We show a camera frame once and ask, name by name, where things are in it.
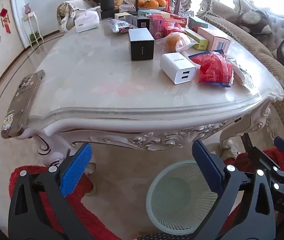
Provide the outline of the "teal carton box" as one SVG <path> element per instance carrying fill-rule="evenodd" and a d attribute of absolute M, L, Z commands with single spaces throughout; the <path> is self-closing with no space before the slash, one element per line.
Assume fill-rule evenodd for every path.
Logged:
<path fill-rule="evenodd" d="M 196 16 L 190 16 L 188 19 L 188 28 L 189 29 L 194 29 L 194 28 L 207 28 L 208 23 L 205 22 L 204 20 L 200 19 L 199 17 Z"/>

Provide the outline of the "beige sofa right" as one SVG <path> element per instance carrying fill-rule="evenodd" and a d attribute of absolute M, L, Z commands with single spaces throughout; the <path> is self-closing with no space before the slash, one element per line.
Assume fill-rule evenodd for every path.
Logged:
<path fill-rule="evenodd" d="M 284 64 L 277 59 L 277 48 L 284 40 L 284 16 L 267 9 L 261 12 L 267 18 L 269 34 L 250 34 L 240 27 L 240 14 L 257 10 L 250 0 L 235 0 L 235 8 L 217 0 L 203 0 L 197 12 L 198 17 L 209 22 L 244 46 L 279 81 L 284 89 Z M 273 109 L 284 127 L 284 100 L 273 104 Z"/>

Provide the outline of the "red chinese knot ornament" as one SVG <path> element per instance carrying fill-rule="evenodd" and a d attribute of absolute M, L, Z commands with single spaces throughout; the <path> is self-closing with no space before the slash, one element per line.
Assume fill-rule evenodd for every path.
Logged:
<path fill-rule="evenodd" d="M 8 10 L 5 8 L 2 8 L 0 11 L 0 19 L 1 19 L 1 23 L 2 26 L 4 27 L 6 33 L 11 34 L 11 30 L 9 27 L 10 24 L 10 19 L 9 19 L 9 15 L 8 15 Z"/>

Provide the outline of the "white charger box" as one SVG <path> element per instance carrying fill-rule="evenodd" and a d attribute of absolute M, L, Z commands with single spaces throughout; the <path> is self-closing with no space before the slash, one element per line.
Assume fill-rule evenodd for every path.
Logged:
<path fill-rule="evenodd" d="M 190 82 L 196 73 L 195 65 L 181 53 L 163 54 L 160 68 L 175 85 Z"/>

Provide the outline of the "smartphone with patterned case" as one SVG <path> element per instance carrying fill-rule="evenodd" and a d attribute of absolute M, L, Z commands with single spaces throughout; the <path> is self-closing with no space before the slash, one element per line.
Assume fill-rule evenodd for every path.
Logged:
<path fill-rule="evenodd" d="M 20 81 L 2 124 L 3 139 L 18 137 L 24 132 L 32 103 L 44 76 L 45 71 L 39 70 Z"/>

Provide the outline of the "black cube box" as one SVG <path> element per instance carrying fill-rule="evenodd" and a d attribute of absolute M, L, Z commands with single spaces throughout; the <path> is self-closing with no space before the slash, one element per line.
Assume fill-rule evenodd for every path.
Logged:
<path fill-rule="evenodd" d="M 152 60 L 154 38 L 147 28 L 129 29 L 129 52 L 132 61 Z"/>

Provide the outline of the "orange fruit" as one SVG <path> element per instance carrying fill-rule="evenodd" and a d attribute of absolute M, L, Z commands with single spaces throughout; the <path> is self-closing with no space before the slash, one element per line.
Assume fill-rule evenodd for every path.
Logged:
<path fill-rule="evenodd" d="M 166 7 L 167 1 L 166 0 L 156 0 L 158 2 L 159 7 Z"/>
<path fill-rule="evenodd" d="M 159 3 L 156 0 L 148 0 L 145 2 L 144 7 L 146 8 L 158 8 Z"/>

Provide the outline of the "white plastic wrapper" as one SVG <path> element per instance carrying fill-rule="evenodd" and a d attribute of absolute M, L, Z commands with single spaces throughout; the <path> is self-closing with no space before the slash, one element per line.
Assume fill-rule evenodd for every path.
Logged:
<path fill-rule="evenodd" d="M 247 89 L 254 88 L 251 75 L 245 69 L 243 69 L 240 64 L 237 63 L 234 57 L 227 56 L 226 61 L 232 65 L 235 77 L 242 86 L 246 87 Z"/>

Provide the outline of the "black round speaker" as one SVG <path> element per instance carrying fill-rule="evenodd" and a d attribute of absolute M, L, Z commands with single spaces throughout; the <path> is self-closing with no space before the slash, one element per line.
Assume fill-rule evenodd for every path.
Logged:
<path fill-rule="evenodd" d="M 114 0 L 100 0 L 100 6 L 102 11 L 110 11 L 115 8 Z"/>

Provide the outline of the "yellow green carton box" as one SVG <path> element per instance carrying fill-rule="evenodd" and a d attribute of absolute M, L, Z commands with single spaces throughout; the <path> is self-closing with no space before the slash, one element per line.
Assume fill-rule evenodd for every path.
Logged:
<path fill-rule="evenodd" d="M 190 38 L 192 38 L 193 40 L 195 40 L 195 44 L 194 44 L 194 48 L 196 50 L 206 50 L 208 47 L 208 40 L 204 37 L 202 37 L 201 35 L 199 35 L 198 33 L 196 33 L 195 31 L 185 28 L 184 29 L 186 32 L 186 35 L 188 35 Z"/>

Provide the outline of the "black speaker base box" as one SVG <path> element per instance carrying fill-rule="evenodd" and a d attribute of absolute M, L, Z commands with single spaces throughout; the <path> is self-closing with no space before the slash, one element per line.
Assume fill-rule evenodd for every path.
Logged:
<path fill-rule="evenodd" d="M 101 19 L 115 18 L 115 14 L 119 13 L 119 9 L 101 11 Z"/>

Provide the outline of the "pink carton box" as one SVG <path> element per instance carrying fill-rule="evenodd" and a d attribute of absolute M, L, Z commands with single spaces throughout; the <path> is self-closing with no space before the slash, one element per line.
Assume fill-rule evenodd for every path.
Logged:
<path fill-rule="evenodd" d="M 227 53 L 231 44 L 227 34 L 219 29 L 208 29 L 199 27 L 197 33 L 208 41 L 207 50 L 223 50 Z"/>

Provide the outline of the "mint mesh waste basket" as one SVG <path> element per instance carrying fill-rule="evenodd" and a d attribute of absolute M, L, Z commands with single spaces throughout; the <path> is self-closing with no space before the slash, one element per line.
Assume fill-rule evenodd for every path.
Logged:
<path fill-rule="evenodd" d="M 218 195 L 209 188 L 195 160 L 174 163 L 150 185 L 146 211 L 156 228 L 170 235 L 188 235 L 203 222 Z"/>

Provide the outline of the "red snack bag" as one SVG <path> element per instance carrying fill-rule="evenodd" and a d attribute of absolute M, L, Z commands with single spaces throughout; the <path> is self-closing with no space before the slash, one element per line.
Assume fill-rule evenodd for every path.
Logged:
<path fill-rule="evenodd" d="M 189 56 L 189 59 L 199 64 L 199 83 L 206 83 L 229 88 L 234 80 L 231 63 L 226 60 L 222 49 L 205 51 Z"/>

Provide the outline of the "orange fruit left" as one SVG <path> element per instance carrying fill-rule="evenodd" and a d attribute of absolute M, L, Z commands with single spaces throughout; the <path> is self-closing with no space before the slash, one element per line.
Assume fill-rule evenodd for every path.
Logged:
<path fill-rule="evenodd" d="M 145 2 L 144 7 L 146 8 L 158 8 L 159 3 L 156 0 L 148 0 Z"/>

